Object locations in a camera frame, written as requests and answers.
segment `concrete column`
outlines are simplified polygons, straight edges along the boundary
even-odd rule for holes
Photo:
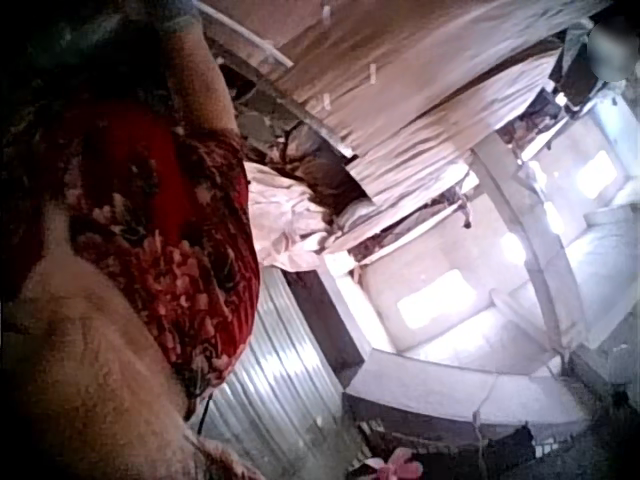
[[[543,202],[519,184],[511,150],[492,133],[474,147],[480,185],[527,252],[525,267],[540,304],[549,345],[563,356],[584,339],[584,311],[560,237],[551,231]]]

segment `red patterned clothing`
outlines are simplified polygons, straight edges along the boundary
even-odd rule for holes
[[[220,385],[247,344],[259,290],[240,136],[175,135],[145,107],[109,103],[69,110],[37,144],[28,201],[67,204],[76,254],[118,286],[191,401]],[[14,290],[41,255],[37,220],[16,220]]]

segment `bright light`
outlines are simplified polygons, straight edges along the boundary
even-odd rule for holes
[[[527,162],[527,165],[533,170],[536,176],[536,182],[540,185],[540,188],[544,188],[547,185],[547,174],[542,171],[540,163],[537,160],[530,160]]]
[[[587,198],[593,199],[617,176],[618,172],[609,155],[600,150],[578,173],[578,188]]]
[[[547,221],[551,231],[556,235],[561,235],[564,232],[564,222],[556,207],[551,202],[544,202],[544,211],[547,212]]]
[[[556,103],[561,107],[564,107],[567,104],[567,97],[564,93],[560,92],[556,95]]]
[[[469,307],[476,291],[460,270],[450,270],[435,282],[398,302],[398,310],[409,328],[420,328],[443,313],[455,313]]]
[[[527,252],[525,252],[522,242],[520,242],[515,233],[507,233],[500,240],[500,245],[507,260],[518,265],[524,265],[524,261],[527,259]]]

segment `corrugated metal sheet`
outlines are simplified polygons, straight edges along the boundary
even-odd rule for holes
[[[264,269],[253,337],[214,393],[203,435],[267,478],[343,478],[360,443],[341,395],[281,272]]]

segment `flower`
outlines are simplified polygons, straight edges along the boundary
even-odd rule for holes
[[[373,475],[363,477],[363,480],[412,480],[422,475],[422,465],[418,462],[407,462],[412,452],[408,448],[397,448],[391,454],[389,462],[385,463],[381,458],[370,458],[364,463],[377,470]]]

